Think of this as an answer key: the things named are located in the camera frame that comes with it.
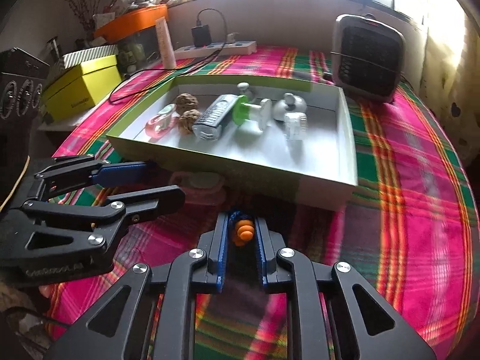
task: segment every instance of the metal bolt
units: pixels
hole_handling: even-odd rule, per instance
[[[103,242],[103,235],[92,234],[88,236],[88,243],[90,245],[100,245]]]
[[[118,209],[121,209],[123,207],[123,203],[122,202],[113,202],[110,205],[110,207],[114,208],[115,210],[118,210]]]
[[[203,256],[203,250],[202,249],[192,249],[191,251],[188,252],[188,255],[192,257],[193,259],[199,259],[200,257]]]
[[[284,247],[283,249],[280,249],[280,256],[288,258],[292,257],[295,254],[295,251],[293,249],[290,249],[289,247]]]
[[[346,274],[348,271],[350,271],[351,267],[350,267],[350,264],[348,262],[340,261],[340,262],[337,263],[337,269],[340,272],[343,272],[344,274]]]
[[[135,272],[136,274],[144,274],[147,269],[147,264],[144,264],[143,262],[139,262],[138,264],[135,264],[133,266],[133,272]]]

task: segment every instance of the striped tablecloth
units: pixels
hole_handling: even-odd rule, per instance
[[[180,61],[179,67],[190,62]],[[326,69],[319,52],[260,47],[256,54],[226,57],[193,74],[261,74],[320,82]],[[143,73],[114,97],[152,86],[168,74]],[[120,161],[105,133],[141,98],[102,104],[56,155],[92,153]],[[444,360],[479,302],[478,215],[465,172],[409,86],[399,85],[392,104],[358,99],[349,110],[359,186],[343,210],[333,213],[241,191],[230,191],[222,207],[185,205],[176,214],[131,226],[111,273],[56,285],[49,315],[72,323],[134,263],[171,262],[213,228],[220,210],[244,207],[264,216],[289,246],[312,260],[353,264]],[[60,203],[101,204],[112,192],[94,186],[70,193]],[[198,297],[195,358],[285,358],[286,298],[264,294],[254,283],[254,269],[237,257],[242,263],[231,259],[223,293]],[[55,338],[61,333],[51,330]]]

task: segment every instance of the walnut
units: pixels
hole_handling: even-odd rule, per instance
[[[183,115],[185,111],[198,108],[198,100],[195,96],[189,93],[182,93],[178,95],[174,103],[177,105],[177,112]]]
[[[198,120],[202,113],[196,109],[185,111],[180,119],[178,119],[178,129],[182,134],[191,134],[193,130],[191,127]]]

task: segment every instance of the orange tray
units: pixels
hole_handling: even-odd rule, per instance
[[[94,37],[98,38],[102,36],[107,42],[113,44],[145,28],[153,27],[155,20],[161,17],[164,17],[165,20],[169,19],[167,6],[165,4],[137,9],[121,15],[110,23],[100,27],[95,31]]]

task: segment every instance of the power strip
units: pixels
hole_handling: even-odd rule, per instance
[[[216,50],[222,48],[223,43],[212,43],[204,47],[185,46],[174,51],[175,59],[202,58],[209,56]],[[256,42],[238,41],[232,44],[226,44],[221,56],[249,56],[257,52]]]

